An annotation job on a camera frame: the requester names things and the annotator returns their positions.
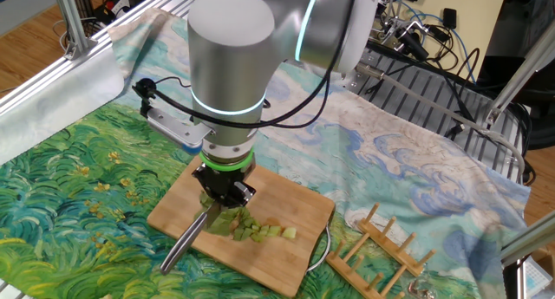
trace metal utensil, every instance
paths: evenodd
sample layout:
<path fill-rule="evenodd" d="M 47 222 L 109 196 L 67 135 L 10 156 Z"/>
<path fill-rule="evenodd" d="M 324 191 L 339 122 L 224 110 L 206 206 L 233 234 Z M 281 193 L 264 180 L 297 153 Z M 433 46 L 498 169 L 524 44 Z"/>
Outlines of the metal utensil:
<path fill-rule="evenodd" d="M 186 253 L 193 241 L 200 234 L 205 226 L 210 226 L 218 218 L 219 214 L 222 212 L 221 204 L 214 202 L 206 211 L 202 212 L 200 216 L 194 220 L 194 222 L 189 226 L 189 228 L 181 235 L 177 243 L 167 254 L 166 259 L 160 266 L 160 271 L 162 275 L 168 274 L 173 266 L 180 260 L 181 256 Z"/>

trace blue wave pattern fabric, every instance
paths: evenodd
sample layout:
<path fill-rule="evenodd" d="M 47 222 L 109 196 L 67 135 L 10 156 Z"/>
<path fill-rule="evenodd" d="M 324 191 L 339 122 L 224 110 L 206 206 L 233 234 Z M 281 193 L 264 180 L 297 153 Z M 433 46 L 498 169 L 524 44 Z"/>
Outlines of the blue wave pattern fabric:
<path fill-rule="evenodd" d="M 122 95 L 0 167 L 0 277 L 37 298 L 279 298 L 249 278 L 193 251 L 169 276 L 160 263 L 174 241 L 146 218 L 192 159 L 148 128 L 130 86 L 169 75 L 189 81 L 186 22 L 150 9 L 110 30 L 126 79 Z M 318 77 L 282 65 L 268 87 L 278 116 L 303 100 Z M 187 89 L 165 81 L 159 89 L 191 104 Z M 257 134 L 259 166 L 336 202 L 332 248 L 361 236 L 356 223 L 380 202 L 372 222 L 398 244 L 418 237 L 408 252 L 437 254 L 418 277 L 437 298 L 504 298 L 500 248 L 525 228 L 529 189 L 469 158 L 454 143 L 387 114 L 333 85 L 329 105 L 310 127 L 264 128 Z M 287 122 L 310 119 L 319 96 Z M 154 103 L 187 122 L 188 116 Z M 325 239 L 315 251 L 318 259 Z M 378 272 L 383 287 L 399 264 L 374 243 L 358 272 Z M 403 274 L 394 296 L 414 281 Z M 327 264 L 308 274 L 299 298 L 358 298 Z"/>

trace glowing teal light ring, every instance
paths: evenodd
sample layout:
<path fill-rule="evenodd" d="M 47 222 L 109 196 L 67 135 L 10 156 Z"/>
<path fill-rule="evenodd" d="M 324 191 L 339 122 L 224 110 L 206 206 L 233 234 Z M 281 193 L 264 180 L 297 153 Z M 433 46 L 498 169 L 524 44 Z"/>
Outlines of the glowing teal light ring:
<path fill-rule="evenodd" d="M 203 108 L 205 108 L 206 110 L 216 113 L 216 114 L 222 114 L 225 116 L 237 116 L 237 115 L 241 115 L 241 114 L 247 114 L 253 110 L 255 110 L 257 107 L 259 107 L 262 102 L 264 102 L 264 99 L 266 98 L 266 92 L 264 92 L 264 95 L 262 96 L 262 98 L 260 99 L 260 101 L 258 101 L 258 103 L 254 104 L 251 107 L 242 109 L 240 111 L 223 111 L 223 110 L 219 110 L 213 107 L 209 107 L 208 105 L 206 105 L 205 103 L 203 103 L 202 101 L 199 100 L 199 98 L 197 97 L 197 95 L 194 94 L 194 92 L 191 90 L 191 95 L 193 96 L 194 100 L 197 101 L 197 103 L 199 103 L 199 105 L 201 105 Z"/>
<path fill-rule="evenodd" d="M 301 23 L 301 31 L 298 34 L 297 47 L 295 48 L 295 61 L 297 62 L 301 61 L 301 48 L 303 46 L 304 34 L 306 33 L 306 27 L 309 24 L 310 14 L 312 14 L 314 4 L 316 4 L 316 0 L 310 0 L 309 6 L 304 13 L 303 22 Z"/>

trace metal bracket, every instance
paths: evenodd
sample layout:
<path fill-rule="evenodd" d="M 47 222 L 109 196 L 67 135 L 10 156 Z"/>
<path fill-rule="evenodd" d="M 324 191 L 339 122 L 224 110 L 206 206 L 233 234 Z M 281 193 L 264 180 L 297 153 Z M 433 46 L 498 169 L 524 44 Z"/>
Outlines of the metal bracket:
<path fill-rule="evenodd" d="M 68 48 L 66 49 L 64 57 L 68 60 L 73 60 L 81 55 L 87 54 L 97 42 L 85 36 L 75 0 L 56 1 L 60 6 L 60 11 L 62 12 L 63 20 L 68 30 L 66 36 L 71 38 L 71 40 L 68 40 Z"/>
<path fill-rule="evenodd" d="M 549 25 L 549 28 L 539 38 L 538 42 L 526 54 L 526 59 L 520 65 L 519 70 L 514 73 L 511 80 L 503 88 L 503 91 L 493 101 L 489 107 L 489 113 L 486 117 L 486 123 L 494 125 L 501 113 L 506 109 L 509 103 L 526 85 L 532 75 L 543 68 L 546 62 L 550 62 L 552 52 L 555 51 L 555 21 Z"/>
<path fill-rule="evenodd" d="M 154 130 L 183 147 L 190 154 L 200 153 L 203 139 L 208 134 L 214 133 L 212 128 L 202 122 L 195 126 L 186 126 L 158 108 L 148 110 L 147 121 Z"/>

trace black clamp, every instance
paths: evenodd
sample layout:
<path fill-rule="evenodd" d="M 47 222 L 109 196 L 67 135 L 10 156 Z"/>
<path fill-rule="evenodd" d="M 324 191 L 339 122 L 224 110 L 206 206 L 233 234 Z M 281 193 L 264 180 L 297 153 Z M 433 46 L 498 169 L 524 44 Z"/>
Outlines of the black clamp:
<path fill-rule="evenodd" d="M 141 99 L 140 114 L 143 117 L 147 118 L 147 113 L 152 108 L 150 106 L 150 99 L 156 98 L 156 82 L 154 82 L 152 79 L 143 78 L 131 88 Z"/>

